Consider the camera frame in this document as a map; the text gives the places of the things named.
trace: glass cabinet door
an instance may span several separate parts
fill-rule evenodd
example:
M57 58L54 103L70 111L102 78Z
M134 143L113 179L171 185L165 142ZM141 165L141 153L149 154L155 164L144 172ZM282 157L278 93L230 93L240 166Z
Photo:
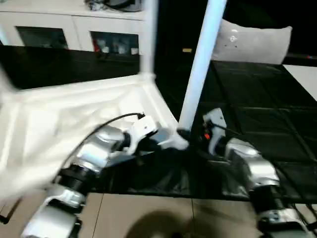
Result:
M95 52L126 56L139 54L138 35L96 31L90 33Z
M143 54L142 20L82 16L73 19L82 50L116 55Z
M0 12L0 23L5 45L81 50L72 16Z
M68 49L62 29L16 26L24 46Z

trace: robotic arm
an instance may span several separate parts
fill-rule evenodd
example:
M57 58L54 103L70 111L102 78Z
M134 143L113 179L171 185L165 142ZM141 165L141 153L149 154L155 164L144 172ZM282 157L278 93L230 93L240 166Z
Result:
M101 171L112 166L119 154L133 155L138 143L158 130L150 116L136 121L129 130L105 125L91 134L61 170L43 204L22 232L22 238L76 238L81 221L76 214L85 206L88 192Z
M220 157L247 190L257 215L258 229L270 238L310 238L297 212L282 197L274 166L250 143L225 135L221 109L204 116L200 146ZM60 178L48 190L43 204L22 232L22 238L76 238L81 228L77 218L88 192L101 171L132 156L139 142L157 132L154 120L144 116L127 131L104 125L74 151Z
M249 193L257 215L258 229L270 238L310 238L297 212L282 197L274 166L250 143L225 136L221 109L204 116L202 144L210 154L221 157Z

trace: black tablecloth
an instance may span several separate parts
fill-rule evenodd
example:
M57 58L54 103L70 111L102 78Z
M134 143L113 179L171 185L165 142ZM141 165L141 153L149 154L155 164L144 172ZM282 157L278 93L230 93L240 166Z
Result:
M20 89L127 76L139 70L136 57L105 58L92 52L22 47L0 47L0 62ZM190 64L183 63L157 75L157 86L176 119L190 70ZM229 128L243 134L242 139L286 171L307 199L317 202L317 103L283 66L212 62L194 135L200 132L202 115L217 107ZM289 197L301 201L280 177ZM194 148L168 149L108 169L95 191L248 199L226 169L210 164Z

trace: beige floor tile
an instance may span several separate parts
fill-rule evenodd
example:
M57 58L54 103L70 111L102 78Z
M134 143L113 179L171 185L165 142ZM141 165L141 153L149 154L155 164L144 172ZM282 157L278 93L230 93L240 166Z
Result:
M21 204L21 201L22 201L22 198L13 199L13 200L6 202L3 205L0 214L2 216L5 216L5 217L8 217L10 214L14 214L15 210Z
M79 238L92 238L97 222L103 194L89 194L83 212L78 216L83 222Z
M8 224L0 224L0 237L19 238L26 222L45 198L44 191L36 191L23 197ZM14 202L6 203L1 214L7 215Z
M304 215L306 220L310 223L315 222L316 219L305 204L296 204L297 209ZM313 208L317 211L317 205L313 205Z
M3 208L4 208L4 204L0 203L0 214L1 214L1 211L2 211Z
M94 238L170 238L193 232L191 199L105 194Z
M248 202L193 199L195 232L208 238L257 238L255 214Z
M10 222L6 225L0 224L0 237L19 238L25 224L37 210L38 206L42 204L45 195L46 193L44 191L38 191L25 196L13 213ZM82 214L79 215L83 222L79 238L93 237L102 197L102 194L96 193L92 193L88 196L86 206ZM1 215L6 216L14 204L15 201L6 203Z

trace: white pillow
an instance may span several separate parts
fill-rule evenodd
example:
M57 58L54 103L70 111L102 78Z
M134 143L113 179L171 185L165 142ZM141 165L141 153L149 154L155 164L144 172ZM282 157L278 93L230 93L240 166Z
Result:
M292 27L259 29L222 20L212 59L281 64L288 51Z

